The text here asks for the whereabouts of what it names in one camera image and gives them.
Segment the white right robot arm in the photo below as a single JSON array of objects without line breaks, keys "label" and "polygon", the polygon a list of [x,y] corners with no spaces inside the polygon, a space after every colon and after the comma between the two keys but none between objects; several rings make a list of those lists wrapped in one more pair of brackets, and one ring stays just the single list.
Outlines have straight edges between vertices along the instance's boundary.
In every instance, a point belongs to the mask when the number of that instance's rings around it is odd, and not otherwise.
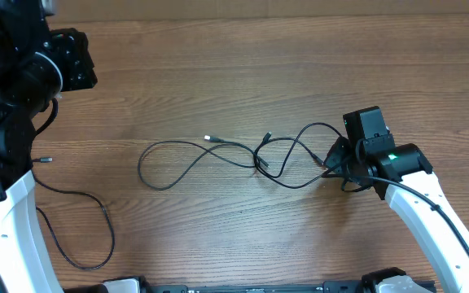
[{"label": "white right robot arm", "polygon": [[423,152],[398,146],[379,107],[343,116],[346,137],[327,156],[325,178],[369,188],[402,219],[446,292],[469,292],[469,231]]}]

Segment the black cable grey metal plug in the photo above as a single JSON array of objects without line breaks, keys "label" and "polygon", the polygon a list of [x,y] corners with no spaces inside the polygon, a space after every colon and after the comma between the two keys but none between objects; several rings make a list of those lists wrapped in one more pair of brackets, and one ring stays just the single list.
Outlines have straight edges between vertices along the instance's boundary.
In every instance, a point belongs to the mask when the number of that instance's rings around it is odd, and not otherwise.
[{"label": "black cable grey metal plug", "polygon": [[83,273],[108,269],[116,260],[117,235],[106,204],[88,191],[64,190],[46,182],[41,166],[50,164],[52,158],[32,162],[39,189],[61,198],[60,203],[36,205],[47,245],[53,250],[54,267]]}]

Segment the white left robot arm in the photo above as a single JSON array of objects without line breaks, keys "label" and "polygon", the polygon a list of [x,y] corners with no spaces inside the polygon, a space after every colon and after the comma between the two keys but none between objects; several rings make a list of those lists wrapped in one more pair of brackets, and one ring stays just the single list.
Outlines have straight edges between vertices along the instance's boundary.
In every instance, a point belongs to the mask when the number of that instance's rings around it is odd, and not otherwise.
[{"label": "white left robot arm", "polygon": [[37,219],[31,150],[36,114],[97,77],[88,40],[52,30],[54,4],[0,0],[0,292],[59,292]]}]

